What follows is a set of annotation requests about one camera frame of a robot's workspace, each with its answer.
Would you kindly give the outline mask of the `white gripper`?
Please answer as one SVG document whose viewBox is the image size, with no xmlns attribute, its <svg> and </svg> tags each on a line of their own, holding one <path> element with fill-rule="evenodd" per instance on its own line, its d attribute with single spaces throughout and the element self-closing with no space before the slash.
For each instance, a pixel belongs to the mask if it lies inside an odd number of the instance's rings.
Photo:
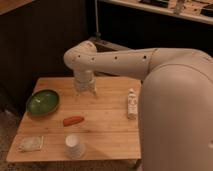
<svg viewBox="0 0 213 171">
<path fill-rule="evenodd" d="M 80 91 L 90 91 L 94 96 L 97 96 L 95 87 L 95 77 L 91 70 L 74 71 L 75 96 L 80 96 Z"/>
</svg>

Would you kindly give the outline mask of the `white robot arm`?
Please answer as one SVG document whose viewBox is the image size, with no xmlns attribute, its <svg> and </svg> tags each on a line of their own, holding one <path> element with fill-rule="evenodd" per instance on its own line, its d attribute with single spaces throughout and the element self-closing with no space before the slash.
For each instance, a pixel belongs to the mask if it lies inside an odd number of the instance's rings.
<svg viewBox="0 0 213 171">
<path fill-rule="evenodd" d="M 191 48 L 99 52 L 84 41 L 64 54 L 80 89 L 95 71 L 142 82 L 143 171 L 213 171 L 213 57 Z"/>
</svg>

